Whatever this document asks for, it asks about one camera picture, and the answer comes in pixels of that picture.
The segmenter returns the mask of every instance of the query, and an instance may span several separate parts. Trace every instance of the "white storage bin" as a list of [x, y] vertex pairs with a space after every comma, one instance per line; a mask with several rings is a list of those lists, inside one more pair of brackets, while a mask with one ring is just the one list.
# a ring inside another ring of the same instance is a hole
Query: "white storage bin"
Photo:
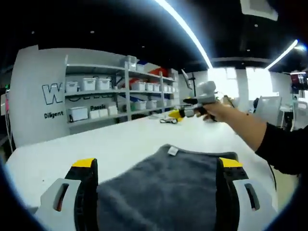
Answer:
[[116, 105], [114, 105], [114, 106], [109, 106], [109, 107], [108, 107], [108, 114], [109, 114], [110, 116], [112, 116], [112, 115], [114, 116], [114, 115], [117, 115], [117, 114], [118, 114]]
[[74, 122], [89, 118], [87, 107], [72, 107], [69, 109], [69, 114], [72, 116]]
[[83, 78], [82, 80], [82, 90], [95, 90], [95, 78]]
[[164, 84], [163, 87], [164, 87], [164, 92], [168, 92], [168, 85]]
[[150, 100], [150, 101], [146, 102], [146, 108], [147, 109], [157, 108], [157, 100]]
[[145, 90], [145, 82], [136, 82], [131, 84], [132, 90]]
[[139, 72], [144, 72], [144, 65], [142, 65], [142, 64], [137, 64], [136, 70], [139, 71]]
[[78, 89], [78, 82], [77, 81], [66, 82], [66, 92], [67, 93], [77, 92], [77, 89]]
[[110, 89], [110, 79], [99, 78], [97, 80], [97, 90], [109, 90]]
[[145, 84], [145, 90], [153, 91], [153, 83], [146, 83]]
[[90, 118], [91, 119], [97, 119], [100, 117], [100, 112], [98, 110], [90, 111]]
[[160, 84], [154, 83], [153, 84], [153, 91], [159, 92]]
[[108, 109], [101, 109], [101, 110], [98, 110], [98, 112], [100, 114], [100, 117], [108, 116]]
[[167, 107], [167, 100], [157, 101], [157, 107]]
[[135, 108], [137, 110], [145, 110], [146, 109], [146, 101], [135, 102]]

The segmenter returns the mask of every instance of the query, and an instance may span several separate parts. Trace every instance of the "white panel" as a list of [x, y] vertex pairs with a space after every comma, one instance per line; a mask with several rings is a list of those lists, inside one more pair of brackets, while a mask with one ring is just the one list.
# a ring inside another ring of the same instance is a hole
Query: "white panel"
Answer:
[[[69, 135], [64, 107], [64, 87], [47, 102], [43, 86], [64, 86], [65, 56], [37, 46], [18, 52], [10, 92], [10, 120], [16, 147]], [[45, 114], [57, 114], [45, 118]]]

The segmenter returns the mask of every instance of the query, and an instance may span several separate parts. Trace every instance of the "ceiling light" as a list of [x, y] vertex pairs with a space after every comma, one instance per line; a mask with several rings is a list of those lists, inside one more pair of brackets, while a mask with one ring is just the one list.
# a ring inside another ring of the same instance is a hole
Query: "ceiling light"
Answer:
[[306, 72], [304, 72], [304, 71], [290, 73], [290, 75], [304, 75], [304, 74], [306, 74]]
[[294, 47], [294, 49], [296, 49], [298, 51], [307, 51], [307, 47], [305, 45], [298, 45], [298, 46]]
[[201, 55], [203, 56], [208, 68], [213, 68], [210, 59], [208, 58], [204, 48], [202, 47], [201, 43], [197, 39], [196, 35], [193, 33], [193, 31], [189, 28], [189, 26], [186, 24], [184, 19], [170, 6], [165, 0], [154, 0], [156, 1], [161, 7], [163, 7], [171, 16], [180, 24], [180, 26], [186, 31], [186, 33], [189, 35], [189, 37], [192, 39], [192, 41], [197, 46], [198, 50], [200, 51]]
[[272, 66], [274, 66], [277, 62], [279, 62], [283, 57], [285, 57], [298, 43], [298, 40], [296, 39], [291, 46], [289, 46], [288, 49], [286, 49], [274, 62], [272, 62], [270, 65], [265, 67], [266, 70], [270, 69]]

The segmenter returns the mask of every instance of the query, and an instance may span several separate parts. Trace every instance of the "gray towel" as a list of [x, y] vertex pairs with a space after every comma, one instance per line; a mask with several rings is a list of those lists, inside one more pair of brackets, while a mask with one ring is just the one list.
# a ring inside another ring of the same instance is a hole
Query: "gray towel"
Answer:
[[179, 150], [172, 156], [170, 147], [98, 186], [99, 230], [214, 230], [217, 157], [236, 154]]

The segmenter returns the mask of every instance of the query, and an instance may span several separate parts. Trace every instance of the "window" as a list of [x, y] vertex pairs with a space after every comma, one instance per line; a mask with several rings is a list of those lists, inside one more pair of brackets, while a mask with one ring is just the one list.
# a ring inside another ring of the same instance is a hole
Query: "window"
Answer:
[[235, 68], [227, 67], [209, 69], [208, 80], [215, 82], [216, 91], [228, 95], [231, 98], [239, 97]]
[[273, 92], [270, 72], [263, 68], [246, 68], [249, 100], [255, 100], [260, 96], [279, 96], [278, 92]]

